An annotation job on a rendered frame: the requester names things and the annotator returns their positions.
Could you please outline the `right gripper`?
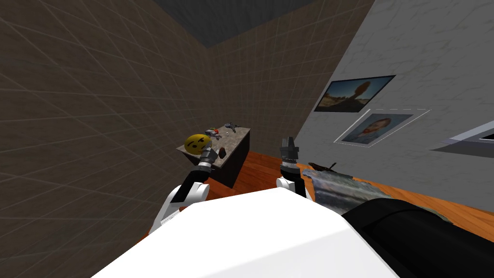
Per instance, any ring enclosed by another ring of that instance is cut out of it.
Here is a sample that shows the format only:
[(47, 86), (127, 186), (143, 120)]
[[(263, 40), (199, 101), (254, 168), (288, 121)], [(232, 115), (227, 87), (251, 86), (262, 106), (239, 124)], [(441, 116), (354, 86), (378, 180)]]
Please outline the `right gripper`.
[(295, 147), (293, 137), (282, 139), (280, 152), (282, 159), (298, 159), (299, 147)]

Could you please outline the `yellow smiley ball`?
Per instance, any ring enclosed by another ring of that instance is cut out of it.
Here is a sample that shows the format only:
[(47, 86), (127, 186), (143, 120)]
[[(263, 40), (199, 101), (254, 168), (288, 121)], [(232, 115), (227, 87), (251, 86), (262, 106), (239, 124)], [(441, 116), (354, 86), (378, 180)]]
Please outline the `yellow smiley ball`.
[(201, 155), (206, 145), (211, 142), (211, 138), (205, 134), (195, 134), (184, 142), (185, 151), (192, 155)]

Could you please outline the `dark table with marble top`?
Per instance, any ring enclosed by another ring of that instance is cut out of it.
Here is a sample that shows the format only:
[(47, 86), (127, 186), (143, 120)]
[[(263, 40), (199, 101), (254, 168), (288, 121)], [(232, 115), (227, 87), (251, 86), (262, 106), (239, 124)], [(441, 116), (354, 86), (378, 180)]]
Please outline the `dark table with marble top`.
[(234, 133), (224, 126), (219, 128), (221, 136), (219, 139), (210, 138), (205, 134), (201, 135), (205, 142), (211, 141), (214, 151), (220, 148), (225, 149), (225, 157), (215, 160), (209, 177), (229, 188), (234, 186), (250, 148), (250, 129), (245, 127), (235, 129)]

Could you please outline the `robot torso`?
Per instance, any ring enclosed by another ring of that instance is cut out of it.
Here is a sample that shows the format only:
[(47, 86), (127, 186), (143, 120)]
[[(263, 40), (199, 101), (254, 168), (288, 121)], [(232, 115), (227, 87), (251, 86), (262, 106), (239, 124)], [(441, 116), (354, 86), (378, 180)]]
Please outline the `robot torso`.
[(285, 188), (188, 206), (92, 278), (398, 278), (339, 214)]

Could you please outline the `white window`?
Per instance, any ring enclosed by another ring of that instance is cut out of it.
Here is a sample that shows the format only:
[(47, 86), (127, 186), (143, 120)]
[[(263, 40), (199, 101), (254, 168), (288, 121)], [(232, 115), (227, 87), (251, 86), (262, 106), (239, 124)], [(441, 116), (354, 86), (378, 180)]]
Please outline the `white window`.
[(442, 140), (441, 143), (450, 146), (494, 148), (494, 139), (485, 139), (490, 135), (494, 135), (494, 120), (465, 133)]

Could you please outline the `landscape picture on wall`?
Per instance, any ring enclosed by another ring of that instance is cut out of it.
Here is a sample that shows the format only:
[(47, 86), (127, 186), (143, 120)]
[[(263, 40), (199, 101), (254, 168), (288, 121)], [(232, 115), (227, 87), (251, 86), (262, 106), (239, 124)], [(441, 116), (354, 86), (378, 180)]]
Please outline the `landscape picture on wall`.
[(314, 112), (360, 112), (395, 75), (332, 81)]

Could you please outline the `portrait picture on wall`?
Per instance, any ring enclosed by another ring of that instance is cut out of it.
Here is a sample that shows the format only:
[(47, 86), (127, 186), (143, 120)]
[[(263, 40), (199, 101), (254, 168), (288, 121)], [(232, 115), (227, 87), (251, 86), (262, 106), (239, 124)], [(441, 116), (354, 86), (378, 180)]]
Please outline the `portrait picture on wall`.
[(368, 110), (334, 143), (370, 148), (430, 111), (428, 109)]

